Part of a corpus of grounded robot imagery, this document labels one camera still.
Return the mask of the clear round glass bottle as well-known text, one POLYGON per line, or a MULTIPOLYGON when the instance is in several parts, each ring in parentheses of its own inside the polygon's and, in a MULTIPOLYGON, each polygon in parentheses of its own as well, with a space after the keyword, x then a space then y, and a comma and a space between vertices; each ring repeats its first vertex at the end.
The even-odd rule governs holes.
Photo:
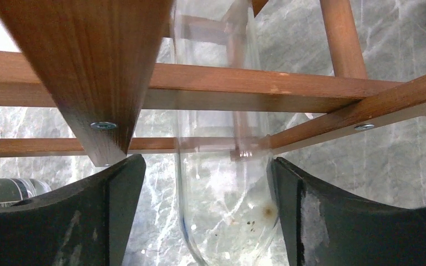
MULTIPOLYGON (((175 63, 259 70, 251 1, 176 1, 175 63)), ((198 265, 258 265, 278 223, 267 115, 177 112, 180 230, 198 265)))

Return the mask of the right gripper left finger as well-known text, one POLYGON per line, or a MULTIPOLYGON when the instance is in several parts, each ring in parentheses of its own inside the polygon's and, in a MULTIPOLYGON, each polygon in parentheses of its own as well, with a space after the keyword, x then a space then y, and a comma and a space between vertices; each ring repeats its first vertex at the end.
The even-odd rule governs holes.
POLYGON ((0 265, 121 265, 146 163, 126 159, 43 195, 0 207, 0 265))

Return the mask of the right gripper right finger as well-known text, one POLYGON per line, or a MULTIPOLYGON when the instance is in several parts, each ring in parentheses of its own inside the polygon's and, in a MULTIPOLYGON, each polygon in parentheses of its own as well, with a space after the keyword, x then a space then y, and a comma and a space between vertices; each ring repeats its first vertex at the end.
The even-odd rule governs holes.
POLYGON ((289 265, 426 265, 426 207, 357 196, 282 157, 267 172, 289 265))

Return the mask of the brown wooden wine rack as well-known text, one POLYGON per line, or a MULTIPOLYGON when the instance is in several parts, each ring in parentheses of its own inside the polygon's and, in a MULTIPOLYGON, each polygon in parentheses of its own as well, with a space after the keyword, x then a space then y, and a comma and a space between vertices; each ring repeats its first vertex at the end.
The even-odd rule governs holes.
POLYGON ((335 76, 158 64, 171 1, 0 1, 0 106, 56 107, 73 139, 0 139, 0 157, 171 153, 133 137, 140 110, 317 112, 253 150, 276 154, 426 116, 426 75, 369 80, 348 1, 321 1, 335 76))

